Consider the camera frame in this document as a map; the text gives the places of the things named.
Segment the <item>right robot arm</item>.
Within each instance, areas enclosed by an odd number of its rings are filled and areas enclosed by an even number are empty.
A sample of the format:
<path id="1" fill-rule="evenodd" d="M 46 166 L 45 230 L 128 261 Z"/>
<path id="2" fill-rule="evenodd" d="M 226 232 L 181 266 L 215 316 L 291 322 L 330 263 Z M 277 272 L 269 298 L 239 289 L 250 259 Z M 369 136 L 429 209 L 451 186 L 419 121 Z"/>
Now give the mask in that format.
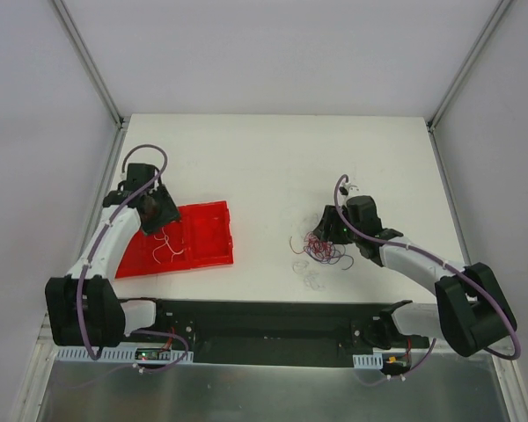
<path id="1" fill-rule="evenodd" d="M 445 340 L 463 357 L 479 351 L 504 360 L 520 357 L 516 318 L 489 266 L 447 261 L 384 227 L 370 196 L 325 206 L 312 233 L 328 244 L 355 245 L 363 258 L 406 276 L 435 296 L 435 304 L 403 300 L 382 309 L 363 329 L 368 344 L 387 350 L 408 337 L 422 336 Z"/>

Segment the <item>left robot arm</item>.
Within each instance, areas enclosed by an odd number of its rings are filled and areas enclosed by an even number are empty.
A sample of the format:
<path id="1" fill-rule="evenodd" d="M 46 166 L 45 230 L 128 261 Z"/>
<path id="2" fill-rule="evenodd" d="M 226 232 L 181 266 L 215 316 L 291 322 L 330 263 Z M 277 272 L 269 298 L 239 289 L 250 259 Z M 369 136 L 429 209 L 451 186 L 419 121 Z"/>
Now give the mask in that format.
<path id="1" fill-rule="evenodd" d="M 168 321 L 152 300 L 121 301 L 112 282 L 136 234 L 152 236 L 180 212 L 153 164 L 129 164 L 125 178 L 103 199 L 99 226 L 66 275 L 45 286 L 54 342 L 59 346 L 116 347 L 138 330 L 162 340 Z"/>

